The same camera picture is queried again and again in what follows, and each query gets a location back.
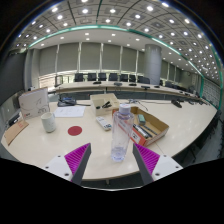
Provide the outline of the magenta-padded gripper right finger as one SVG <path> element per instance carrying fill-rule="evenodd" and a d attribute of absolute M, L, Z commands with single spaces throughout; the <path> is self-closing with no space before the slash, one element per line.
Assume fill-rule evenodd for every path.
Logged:
<path fill-rule="evenodd" d="M 182 169 L 182 166 L 168 155 L 159 155 L 137 143 L 133 144 L 133 155 L 145 185 Z"/>

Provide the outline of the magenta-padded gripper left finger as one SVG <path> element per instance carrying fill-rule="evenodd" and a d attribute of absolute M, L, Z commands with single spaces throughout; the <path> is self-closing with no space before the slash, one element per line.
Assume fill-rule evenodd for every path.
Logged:
<path fill-rule="evenodd" d="M 87 143 L 66 155 L 54 157 L 43 169 L 76 185 L 80 185 L 90 155 L 91 144 Z"/>

